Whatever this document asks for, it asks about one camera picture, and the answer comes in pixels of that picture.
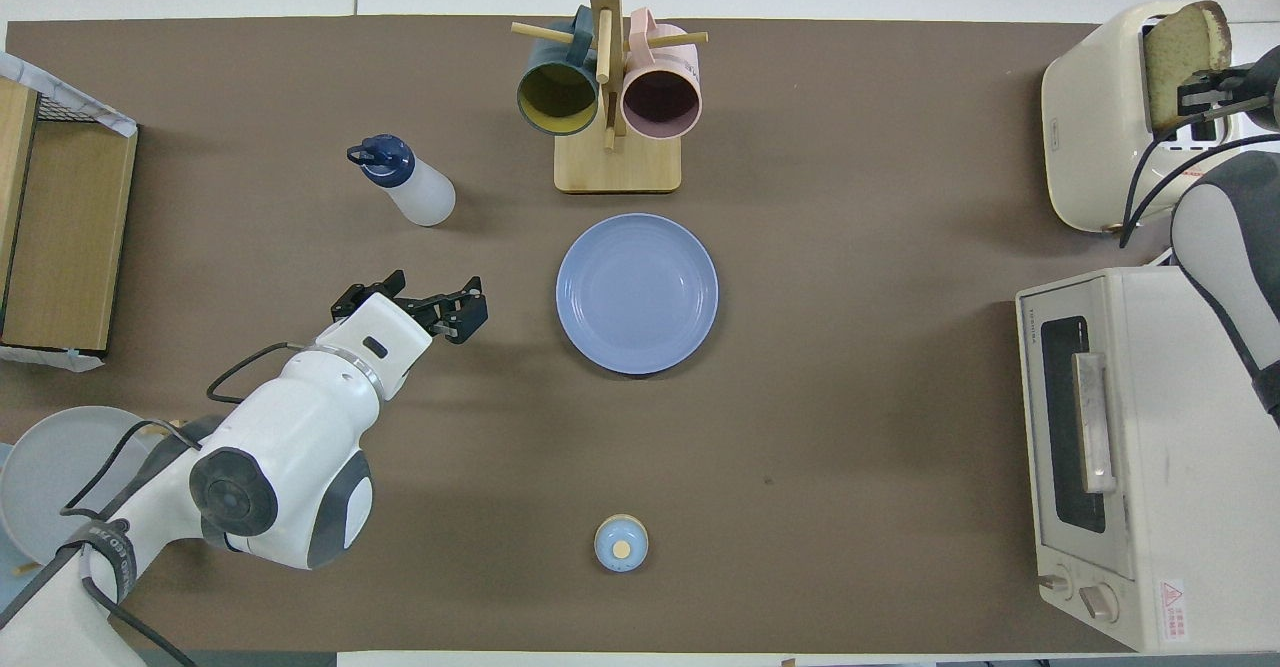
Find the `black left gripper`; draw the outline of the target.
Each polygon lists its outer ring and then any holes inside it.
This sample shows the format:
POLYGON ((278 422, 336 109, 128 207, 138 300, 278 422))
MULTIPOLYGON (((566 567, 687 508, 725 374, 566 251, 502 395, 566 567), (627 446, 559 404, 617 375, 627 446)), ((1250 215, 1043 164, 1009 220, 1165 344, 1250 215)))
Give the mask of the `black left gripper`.
POLYGON ((458 291, 433 294, 430 298, 397 297, 406 285, 404 271, 397 269, 384 280, 371 284, 353 284, 332 303, 332 319, 343 320, 353 315, 372 294, 384 294, 428 334, 443 335, 452 344, 463 344, 488 320, 486 297, 480 277, 471 277, 458 291))

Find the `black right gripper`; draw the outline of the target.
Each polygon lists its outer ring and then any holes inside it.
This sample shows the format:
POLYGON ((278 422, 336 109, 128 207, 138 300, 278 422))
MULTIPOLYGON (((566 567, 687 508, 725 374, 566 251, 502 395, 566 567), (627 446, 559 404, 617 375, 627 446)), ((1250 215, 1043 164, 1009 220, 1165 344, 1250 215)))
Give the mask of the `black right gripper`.
POLYGON ((1244 115, 1260 129, 1279 133, 1279 52, 1271 47, 1251 67, 1228 67, 1213 76, 1190 76, 1178 87, 1178 115, 1192 117, 1208 111, 1220 93, 1220 99, 1233 99, 1242 90, 1245 102, 1257 102, 1247 108, 1244 115))

